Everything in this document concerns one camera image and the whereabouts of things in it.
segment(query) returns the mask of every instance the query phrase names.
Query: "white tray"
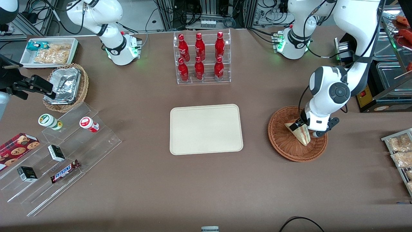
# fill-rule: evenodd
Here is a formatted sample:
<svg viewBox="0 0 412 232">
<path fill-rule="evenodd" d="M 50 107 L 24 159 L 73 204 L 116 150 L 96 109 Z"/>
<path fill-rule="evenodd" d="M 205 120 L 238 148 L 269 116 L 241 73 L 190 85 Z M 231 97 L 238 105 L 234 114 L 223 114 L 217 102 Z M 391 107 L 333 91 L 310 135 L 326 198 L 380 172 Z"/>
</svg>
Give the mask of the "white tray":
<svg viewBox="0 0 412 232">
<path fill-rule="evenodd" d="M 71 64 L 73 58 L 76 53 L 76 48 L 78 45 L 78 41 L 75 38 L 36 38 L 36 39 L 29 39 L 28 43 L 31 41 L 46 41 L 49 43 L 68 43 L 71 44 L 72 47 L 70 48 L 69 57 L 67 59 L 66 64 Z M 65 64 L 39 64 L 34 62 L 34 58 L 36 57 L 37 51 L 31 51 L 28 49 L 24 49 L 23 55 L 21 56 L 20 63 L 23 65 L 24 68 L 27 69 L 46 69 L 46 68 L 57 68 L 61 67 Z"/>
<path fill-rule="evenodd" d="M 178 107 L 170 111 L 173 155 L 238 152 L 242 148 L 237 105 Z"/>
</svg>

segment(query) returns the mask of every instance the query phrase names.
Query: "red and white bottle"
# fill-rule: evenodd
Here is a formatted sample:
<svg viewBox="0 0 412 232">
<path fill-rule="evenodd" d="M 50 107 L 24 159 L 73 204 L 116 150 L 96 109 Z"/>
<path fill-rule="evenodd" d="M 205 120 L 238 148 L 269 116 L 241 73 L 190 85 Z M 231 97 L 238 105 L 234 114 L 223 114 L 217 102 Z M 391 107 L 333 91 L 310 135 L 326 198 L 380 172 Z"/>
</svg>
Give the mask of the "red and white bottle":
<svg viewBox="0 0 412 232">
<path fill-rule="evenodd" d="M 200 56 L 201 60 L 204 61 L 206 59 L 206 49 L 205 49 L 205 42 L 202 39 L 202 33 L 196 33 L 196 43 L 194 45 L 196 48 L 196 56 Z"/>
<path fill-rule="evenodd" d="M 180 53 L 180 56 L 183 57 L 183 59 L 185 59 L 185 62 L 189 62 L 189 60 L 190 60 L 189 46 L 187 45 L 187 43 L 185 41 L 185 37 L 183 36 L 183 34 L 179 34 L 178 38 L 179 38 L 179 53 Z"/>
<path fill-rule="evenodd" d="M 179 76 L 183 82 L 188 82 L 189 81 L 189 70 L 187 69 L 185 61 L 183 58 L 179 57 L 178 62 L 179 62 L 179 66 L 178 66 Z"/>
<path fill-rule="evenodd" d="M 90 132 L 96 133 L 99 130 L 99 124 L 90 117 L 83 117 L 80 122 L 80 127 L 88 129 Z"/>
<path fill-rule="evenodd" d="M 215 64 L 215 80 L 216 81 L 221 81 L 223 80 L 223 69 L 225 66 L 222 63 L 222 57 L 218 57 L 216 59 L 216 64 Z"/>
<path fill-rule="evenodd" d="M 215 57 L 216 59 L 220 56 L 223 57 L 225 54 L 225 41 L 223 40 L 223 32 L 218 32 L 218 39 L 215 43 Z"/>
<path fill-rule="evenodd" d="M 196 79 L 203 80 L 205 77 L 205 66 L 203 65 L 200 56 L 196 57 L 196 63 L 194 64 L 194 70 L 196 71 Z"/>
</svg>

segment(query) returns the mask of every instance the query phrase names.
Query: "small black box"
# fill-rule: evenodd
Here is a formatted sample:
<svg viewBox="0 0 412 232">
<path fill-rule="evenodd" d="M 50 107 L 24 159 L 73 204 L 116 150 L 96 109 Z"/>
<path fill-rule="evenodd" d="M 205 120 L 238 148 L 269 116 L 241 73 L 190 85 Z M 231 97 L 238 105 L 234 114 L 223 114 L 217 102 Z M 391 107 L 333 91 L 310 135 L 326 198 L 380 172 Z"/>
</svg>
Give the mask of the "small black box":
<svg viewBox="0 0 412 232">
<path fill-rule="evenodd" d="M 33 168 L 21 166 L 17 169 L 22 181 L 35 182 L 37 181 L 36 173 L 34 173 Z"/>
<path fill-rule="evenodd" d="M 48 146 L 49 153 L 51 155 L 51 158 L 58 161 L 58 162 L 63 162 L 64 161 L 64 155 L 63 152 L 61 151 L 59 146 L 56 145 L 50 145 Z"/>
</svg>

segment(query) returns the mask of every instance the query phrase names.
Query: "snickers bar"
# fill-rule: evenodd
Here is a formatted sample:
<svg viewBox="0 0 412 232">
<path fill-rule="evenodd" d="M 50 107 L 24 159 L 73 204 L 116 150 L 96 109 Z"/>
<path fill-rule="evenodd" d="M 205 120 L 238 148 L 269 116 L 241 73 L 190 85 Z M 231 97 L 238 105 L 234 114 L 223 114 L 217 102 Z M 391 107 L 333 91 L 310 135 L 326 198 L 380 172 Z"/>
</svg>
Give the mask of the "snickers bar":
<svg viewBox="0 0 412 232">
<path fill-rule="evenodd" d="M 61 170 L 60 172 L 58 172 L 56 175 L 52 176 L 51 182 L 54 184 L 56 183 L 59 179 L 65 177 L 67 174 L 69 174 L 71 171 L 73 171 L 75 168 L 77 168 L 78 166 L 80 166 L 79 162 L 77 160 L 75 160 L 74 162 L 72 162 L 69 166 L 65 167 L 63 170 Z"/>
</svg>

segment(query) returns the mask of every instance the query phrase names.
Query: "red label bottle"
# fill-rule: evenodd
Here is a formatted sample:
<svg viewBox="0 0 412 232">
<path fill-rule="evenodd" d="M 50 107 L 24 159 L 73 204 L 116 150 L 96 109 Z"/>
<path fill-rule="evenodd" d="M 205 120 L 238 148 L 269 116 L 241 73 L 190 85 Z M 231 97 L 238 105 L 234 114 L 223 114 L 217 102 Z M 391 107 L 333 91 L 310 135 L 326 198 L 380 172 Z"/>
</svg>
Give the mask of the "red label bottle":
<svg viewBox="0 0 412 232">
<path fill-rule="evenodd" d="M 189 62 L 189 60 L 190 60 L 189 46 L 187 45 L 187 43 L 185 41 L 185 37 L 183 36 L 183 34 L 179 34 L 178 38 L 179 38 L 179 53 L 180 53 L 180 56 L 183 57 L 183 59 L 185 59 L 186 62 Z"/>
<path fill-rule="evenodd" d="M 183 58 L 179 57 L 178 62 L 179 62 L 178 69 L 179 69 L 180 78 L 182 79 L 183 82 L 188 82 L 189 81 L 189 70 L 187 69 L 185 61 L 183 60 Z"/>
<path fill-rule="evenodd" d="M 218 39 L 216 40 L 215 43 L 215 57 L 216 59 L 225 54 L 225 42 L 223 40 L 223 32 L 219 31 L 218 32 Z"/>
<path fill-rule="evenodd" d="M 194 45 L 196 48 L 196 55 L 200 56 L 201 60 L 206 59 L 206 49 L 205 49 L 205 42 L 202 39 L 202 33 L 196 33 L 196 44 Z"/>
<path fill-rule="evenodd" d="M 215 64 L 215 80 L 216 81 L 221 81 L 223 79 L 223 69 L 224 65 L 222 64 L 222 57 L 218 57 L 216 59 L 216 64 Z"/>
<path fill-rule="evenodd" d="M 196 63 L 194 64 L 194 69 L 196 71 L 196 78 L 198 80 L 203 80 L 205 76 L 205 66 L 202 63 L 200 56 L 196 57 Z"/>
</svg>

